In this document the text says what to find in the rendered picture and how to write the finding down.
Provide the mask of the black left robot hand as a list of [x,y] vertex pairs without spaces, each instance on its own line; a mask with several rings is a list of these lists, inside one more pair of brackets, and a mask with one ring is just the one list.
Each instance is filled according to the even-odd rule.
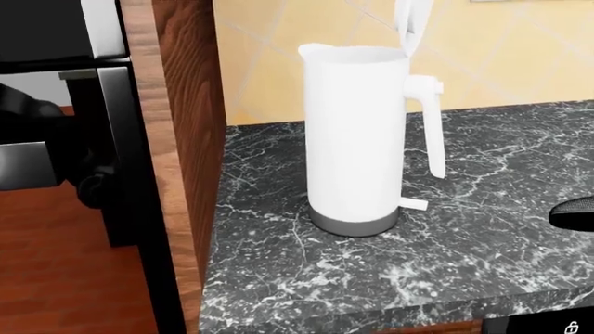
[[0,83],[0,144],[38,141],[46,143],[60,185],[74,186],[88,208],[109,205],[116,190],[113,163],[101,161],[90,149],[75,117],[53,102]]

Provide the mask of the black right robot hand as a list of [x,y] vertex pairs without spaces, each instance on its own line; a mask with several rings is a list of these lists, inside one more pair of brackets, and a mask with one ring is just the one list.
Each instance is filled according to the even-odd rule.
[[549,223],[565,230],[594,233],[594,196],[555,205],[549,212]]

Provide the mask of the grey kettle base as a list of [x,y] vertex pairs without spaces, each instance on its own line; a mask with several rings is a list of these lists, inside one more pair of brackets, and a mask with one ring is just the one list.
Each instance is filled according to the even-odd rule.
[[376,236],[393,228],[397,221],[400,208],[381,219],[375,219],[369,222],[343,222],[336,219],[330,219],[327,216],[318,213],[313,208],[308,208],[309,217],[312,223],[336,236],[344,236],[350,238],[363,238]]

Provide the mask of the white electric kettle body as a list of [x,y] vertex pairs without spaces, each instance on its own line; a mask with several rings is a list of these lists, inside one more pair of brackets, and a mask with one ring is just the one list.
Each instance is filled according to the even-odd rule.
[[440,96],[435,77],[410,74],[400,49],[305,44],[303,107],[307,192],[329,219],[376,221],[401,202],[407,99],[422,105],[429,169],[446,175]]

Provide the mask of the white kettle lid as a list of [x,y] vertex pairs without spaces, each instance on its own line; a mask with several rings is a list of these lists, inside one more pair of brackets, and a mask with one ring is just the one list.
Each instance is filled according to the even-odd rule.
[[408,57],[417,51],[433,0],[395,0],[394,22],[400,45]]

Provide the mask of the black and silver oven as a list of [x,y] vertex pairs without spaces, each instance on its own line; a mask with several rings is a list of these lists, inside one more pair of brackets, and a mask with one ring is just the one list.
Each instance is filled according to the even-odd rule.
[[148,140],[120,0],[0,0],[0,75],[44,71],[58,72],[73,107],[68,116],[100,160],[113,163],[116,190],[98,209],[110,245],[138,248],[140,208],[158,197],[149,186]]

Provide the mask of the wooden cabinet side panel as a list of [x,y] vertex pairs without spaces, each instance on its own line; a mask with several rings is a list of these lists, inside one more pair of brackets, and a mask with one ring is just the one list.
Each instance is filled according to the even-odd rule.
[[213,0],[120,0],[152,194],[138,248],[159,334],[199,334],[226,113]]

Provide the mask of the black appliance under counter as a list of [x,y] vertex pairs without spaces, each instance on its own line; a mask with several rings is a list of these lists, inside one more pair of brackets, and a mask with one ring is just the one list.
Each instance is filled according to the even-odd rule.
[[594,308],[485,319],[481,334],[594,334]]

